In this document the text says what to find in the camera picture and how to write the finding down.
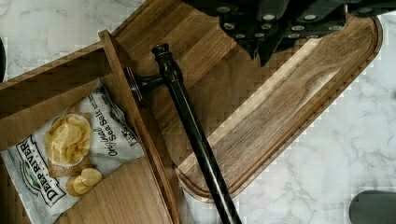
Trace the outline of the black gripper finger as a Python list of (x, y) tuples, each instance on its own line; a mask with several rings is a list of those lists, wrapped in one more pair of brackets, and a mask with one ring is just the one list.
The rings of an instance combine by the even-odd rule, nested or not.
[(183, 0), (210, 17), (251, 59), (269, 60), (281, 37), (282, 0)]
[(268, 33), (258, 43), (261, 66), (297, 39), (341, 30), (350, 14), (370, 18), (395, 10), (395, 0), (259, 0), (258, 19)]

